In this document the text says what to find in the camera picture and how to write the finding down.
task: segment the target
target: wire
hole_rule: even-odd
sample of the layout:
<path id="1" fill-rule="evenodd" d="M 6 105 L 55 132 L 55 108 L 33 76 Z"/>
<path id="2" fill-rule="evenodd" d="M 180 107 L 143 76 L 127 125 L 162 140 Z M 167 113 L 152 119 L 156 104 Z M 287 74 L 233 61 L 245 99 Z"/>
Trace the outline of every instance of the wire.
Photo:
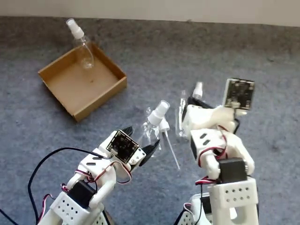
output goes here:
<path id="1" fill-rule="evenodd" d="M 219 129 L 219 127 L 222 128 L 223 130 L 226 130 L 226 131 L 227 131 L 227 129 L 226 129 L 225 127 L 223 127 L 223 126 L 217 125 L 217 129 L 221 132 L 222 137 L 223 137 L 223 139 L 224 139 L 224 141 L 225 141 L 225 148 L 222 148 L 222 147 L 220 147 L 220 146 L 216 146 L 216 147 L 208 147 L 208 148 L 204 149 L 204 150 L 200 153 L 199 159 L 198 159 L 198 165 L 199 165 L 200 167 L 201 167 L 201 156 L 202 156 L 205 152 L 207 152 L 207 151 L 210 151 L 210 150 L 221 150 L 220 155 L 216 156 L 216 159 L 220 159 L 224 154 L 226 155 L 226 157 L 228 157 L 227 153 L 225 153 L 225 152 L 226 152 L 226 148 L 227 148 L 227 138 L 226 138 L 226 136 L 224 135 L 223 131 Z"/>
<path id="2" fill-rule="evenodd" d="M 2 209 L 0 209 L 0 212 L 4 215 L 6 219 L 8 219 L 12 224 L 18 225 L 11 217 L 9 217 Z"/>
<path id="3" fill-rule="evenodd" d="M 32 195 L 32 191 L 31 191 L 31 184 L 32 184 L 32 181 L 33 181 L 33 178 L 34 176 L 36 175 L 36 173 L 38 172 L 39 168 L 41 167 L 41 165 L 48 159 L 50 158 L 52 155 L 62 151 L 62 150 L 75 150 L 75 151 L 80 151 L 80 152 L 83 152 L 83 153 L 87 153 L 87 154 L 91 154 L 91 155 L 94 155 L 94 156 L 97 156 L 99 158 L 102 158 L 102 159 L 111 159 L 112 157 L 104 157 L 104 156 L 101 156 L 95 152 L 92 152 L 92 151 L 87 151 L 87 150 L 83 150 L 83 149 L 79 149 L 79 148 L 74 148 L 74 147 L 64 147 L 64 148 L 60 148 L 60 149 L 57 149 L 57 150 L 54 150 L 53 152 L 49 153 L 48 155 L 46 155 L 37 165 L 37 167 L 34 169 L 30 179 L 29 179 L 29 182 L 28 182 L 28 185 L 27 185 L 27 190 L 28 190 L 28 195 L 29 195 L 29 198 L 30 198 L 30 201 L 31 201 L 31 204 L 32 204 L 32 207 L 33 207 L 33 210 L 34 210 L 34 215 L 35 215 L 35 218 L 36 218 L 36 224 L 38 224 L 38 210 L 37 210 L 37 206 L 34 202 L 34 199 L 33 199 L 33 195 Z"/>
<path id="4" fill-rule="evenodd" d="M 115 163 L 119 163 L 119 164 L 121 164 L 121 166 L 122 166 L 122 168 L 125 170 L 125 172 L 127 173 L 127 175 L 128 175 L 128 177 L 129 177 L 129 180 L 127 180 L 127 181 L 125 181 L 125 182 L 119 182 L 119 181 L 117 181 L 119 184 L 128 184 L 131 180 L 132 180 L 132 175 L 131 175 L 131 173 L 130 173 L 130 171 L 127 169 L 127 167 L 123 164 L 123 163 L 121 163 L 120 161 L 112 161 L 95 179 L 94 179 L 94 181 L 97 181 L 105 172 L 106 172 L 106 170 L 110 167 L 110 166 L 112 166 L 113 164 L 115 164 Z"/>
<path id="5" fill-rule="evenodd" d="M 129 180 L 127 180 L 125 182 L 120 182 L 120 181 L 117 181 L 117 182 L 119 184 L 128 184 L 131 181 L 131 179 L 132 179 L 132 175 L 131 175 L 130 171 L 127 169 L 127 167 L 123 163 L 121 163 L 120 161 L 116 161 L 116 160 L 112 161 L 96 178 L 93 178 L 93 176 L 92 176 L 92 174 L 90 172 L 84 172 L 82 170 L 75 170 L 75 173 L 80 173 L 80 174 L 86 176 L 87 181 L 89 183 L 93 183 L 93 182 L 96 182 L 106 172 L 106 170 L 110 166 L 112 166 L 113 164 L 115 164 L 115 163 L 121 164 L 122 168 L 125 170 L 125 172 L 127 173 L 128 177 L 129 177 Z"/>
<path id="6" fill-rule="evenodd" d="M 197 223 L 200 221 L 200 218 L 201 218 L 201 214 L 202 214 L 202 197 L 203 197 L 203 187 L 201 185 L 201 206 L 200 206 L 200 215 L 199 215 L 199 218 L 198 220 L 196 221 L 195 225 L 197 225 Z"/>
<path id="7" fill-rule="evenodd" d="M 213 184 L 216 180 L 209 179 L 208 176 L 201 178 L 200 180 L 195 181 L 195 185 L 202 185 L 202 184 Z"/>
<path id="8" fill-rule="evenodd" d="M 46 194 L 43 198 L 43 202 L 42 202 L 42 211 L 41 213 L 39 214 L 39 217 L 38 217 L 38 222 L 41 221 L 41 219 L 44 217 L 44 214 L 46 212 L 46 200 L 47 198 L 50 197 L 52 198 L 53 200 L 55 200 L 55 198 L 53 198 L 52 194 Z"/>
<path id="9" fill-rule="evenodd" d="M 198 159 L 198 165 L 199 165 L 199 167 L 201 167 L 201 156 L 205 153 L 205 152 L 207 152 L 207 151 L 210 151 L 210 150 L 214 150 L 214 149 L 219 149 L 219 150 L 222 150 L 222 151 L 224 151 L 225 149 L 224 148 L 221 148 L 221 147 L 219 147 L 219 146 L 215 146 L 215 147 L 208 147 L 208 148 L 206 148 L 206 149 L 204 149 L 201 153 L 200 153 L 200 155 L 199 155 L 199 159 Z"/>
<path id="10" fill-rule="evenodd" d="M 63 190 L 63 191 L 66 192 L 66 193 L 69 192 L 69 189 L 67 188 L 67 186 L 66 186 L 65 183 L 62 183 L 60 186 L 61 186 L 61 190 Z"/>
<path id="11" fill-rule="evenodd" d="M 186 210 L 186 211 L 188 211 L 190 214 L 193 214 L 193 212 L 191 211 L 191 210 L 189 210 L 188 208 L 187 208 L 187 206 L 189 207 L 189 208 L 191 208 L 191 206 L 192 206 L 192 204 L 191 203 L 184 203 L 183 204 L 183 208 Z"/>

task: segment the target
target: clear plastic spray bottle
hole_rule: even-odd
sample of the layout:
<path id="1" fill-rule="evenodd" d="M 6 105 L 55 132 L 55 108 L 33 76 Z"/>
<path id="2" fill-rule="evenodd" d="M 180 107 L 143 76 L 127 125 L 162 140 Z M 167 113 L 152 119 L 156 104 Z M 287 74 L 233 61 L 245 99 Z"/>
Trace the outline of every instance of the clear plastic spray bottle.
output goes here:
<path id="1" fill-rule="evenodd" d="M 133 133 L 133 139 L 142 147 L 155 143 L 159 139 L 158 126 L 168 111 L 170 104 L 162 100 Z"/>
<path id="2" fill-rule="evenodd" d="M 67 25 L 74 36 L 74 48 L 77 60 L 82 68 L 90 69 L 94 66 L 94 56 L 90 48 L 90 39 L 84 35 L 83 30 L 77 25 L 73 18 L 67 20 Z"/>

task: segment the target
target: circuit board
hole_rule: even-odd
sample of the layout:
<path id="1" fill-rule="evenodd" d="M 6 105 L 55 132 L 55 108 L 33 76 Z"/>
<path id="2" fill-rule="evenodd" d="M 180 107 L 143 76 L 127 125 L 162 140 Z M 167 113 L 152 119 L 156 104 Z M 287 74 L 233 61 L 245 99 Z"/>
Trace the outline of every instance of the circuit board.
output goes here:
<path id="1" fill-rule="evenodd" d="M 223 105 L 225 107 L 249 110 L 252 104 L 255 82 L 230 78 L 227 80 Z"/>
<path id="2" fill-rule="evenodd" d="M 121 130 L 117 131 L 106 147 L 108 151 L 116 152 L 116 157 L 125 164 L 130 160 L 138 148 L 139 145 Z"/>

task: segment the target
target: bracket hole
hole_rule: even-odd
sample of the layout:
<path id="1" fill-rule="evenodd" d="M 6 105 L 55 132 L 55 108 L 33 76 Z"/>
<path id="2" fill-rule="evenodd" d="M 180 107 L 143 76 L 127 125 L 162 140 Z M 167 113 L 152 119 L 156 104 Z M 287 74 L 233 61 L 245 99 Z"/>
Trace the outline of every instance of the bracket hole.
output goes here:
<path id="1" fill-rule="evenodd" d="M 200 139 L 203 139 L 207 134 L 204 133 L 203 135 L 200 136 Z"/>

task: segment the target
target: black cable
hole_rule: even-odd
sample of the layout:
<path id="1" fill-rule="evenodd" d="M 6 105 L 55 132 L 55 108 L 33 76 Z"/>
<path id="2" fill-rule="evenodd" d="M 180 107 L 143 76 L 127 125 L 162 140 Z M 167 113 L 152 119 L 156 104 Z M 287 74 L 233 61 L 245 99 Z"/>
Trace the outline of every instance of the black cable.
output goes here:
<path id="1" fill-rule="evenodd" d="M 240 120 L 237 118 L 234 118 L 234 121 L 236 122 L 236 127 L 235 127 L 233 133 L 236 134 L 236 132 L 238 131 L 238 129 L 240 127 Z"/>
<path id="2" fill-rule="evenodd" d="M 57 150 L 54 150 L 53 152 L 49 153 L 48 155 L 46 155 L 37 165 L 37 167 L 34 169 L 30 179 L 29 179 L 29 182 L 28 182 L 28 185 L 27 185 L 27 190 L 28 190 L 28 195 L 29 195 L 29 198 L 30 198 L 30 201 L 31 201 L 31 204 L 32 204 L 32 207 L 33 207 L 33 210 L 34 210 L 34 214 L 35 214 L 35 218 L 36 218 L 36 225 L 38 224 L 38 210 L 37 210 L 37 206 L 34 202 L 34 199 L 33 199 L 33 196 L 32 196 L 32 191 L 31 191 L 31 184 L 32 184 L 32 181 L 33 181 L 33 178 L 34 176 L 36 175 L 38 169 L 41 167 L 41 165 L 49 158 L 51 157 L 52 155 L 62 151 L 62 150 L 75 150 L 75 151 L 80 151 L 80 152 L 84 152 L 84 153 L 87 153 L 87 154 L 91 154 L 91 155 L 94 155 L 94 156 L 97 156 L 99 158 L 102 158 L 102 159 L 111 159 L 111 157 L 104 157 L 104 156 L 101 156 L 95 152 L 92 152 L 92 151 L 87 151 L 87 150 L 83 150 L 83 149 L 79 149 L 79 148 L 74 148 L 74 147 L 65 147 L 65 148 L 60 148 L 60 149 L 57 149 Z"/>
<path id="3" fill-rule="evenodd" d="M 201 184 L 201 187 L 200 187 L 200 189 L 201 189 L 201 206 L 200 206 L 200 215 L 199 215 L 199 218 L 198 218 L 198 220 L 197 220 L 197 222 L 195 223 L 195 225 L 197 225 L 197 223 L 199 222 L 199 220 L 200 220 L 200 218 L 201 218 L 201 214 L 202 214 L 202 196 L 203 196 L 203 187 L 202 187 L 202 184 Z"/>
<path id="4" fill-rule="evenodd" d="M 18 225 L 12 218 L 10 218 L 2 209 L 0 209 L 0 212 L 5 216 L 6 219 L 8 219 L 12 224 Z"/>
<path id="5" fill-rule="evenodd" d="M 97 182 L 95 181 L 95 186 L 96 186 L 96 192 L 98 191 L 98 185 Z"/>

